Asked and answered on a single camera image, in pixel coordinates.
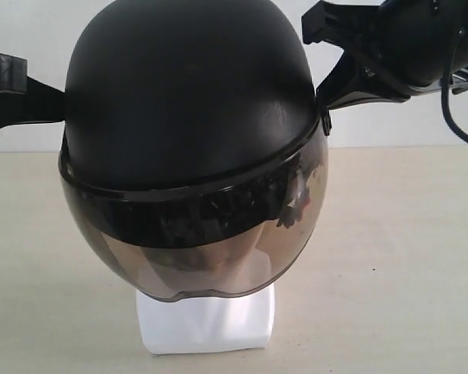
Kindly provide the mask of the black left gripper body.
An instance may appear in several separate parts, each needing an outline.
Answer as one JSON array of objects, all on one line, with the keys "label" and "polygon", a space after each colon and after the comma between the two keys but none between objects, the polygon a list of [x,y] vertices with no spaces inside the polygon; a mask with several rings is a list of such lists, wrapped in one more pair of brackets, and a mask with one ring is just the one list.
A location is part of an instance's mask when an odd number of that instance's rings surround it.
[{"label": "black left gripper body", "polygon": [[468,91],[468,1],[384,1],[360,13],[361,79],[375,96]]}]

